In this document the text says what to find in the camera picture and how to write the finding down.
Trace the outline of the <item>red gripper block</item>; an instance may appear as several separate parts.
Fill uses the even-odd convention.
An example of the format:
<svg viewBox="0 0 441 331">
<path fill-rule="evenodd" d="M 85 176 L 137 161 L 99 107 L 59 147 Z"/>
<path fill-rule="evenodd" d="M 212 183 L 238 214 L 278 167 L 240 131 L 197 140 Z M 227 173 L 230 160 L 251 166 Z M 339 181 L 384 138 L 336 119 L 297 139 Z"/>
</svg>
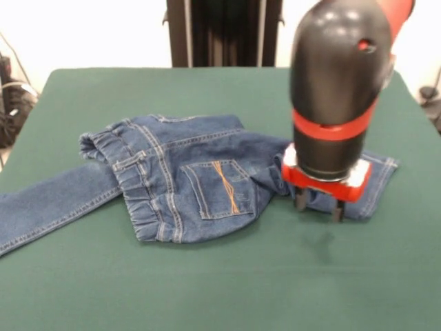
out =
<svg viewBox="0 0 441 331">
<path fill-rule="evenodd" d="M 349 174 L 342 179 L 316 179 L 300 169 L 296 149 L 292 143 L 285 149 L 282 162 L 282 177 L 284 181 L 294 187 L 294 205 L 297 211 L 302 212 L 306 209 L 309 196 L 308 189 L 324 192 L 337 200 L 331 213 L 334 223 L 343 222 L 345 202 L 353 203 L 361 198 L 371 171 L 371 163 L 359 159 L 349 170 Z"/>
</svg>

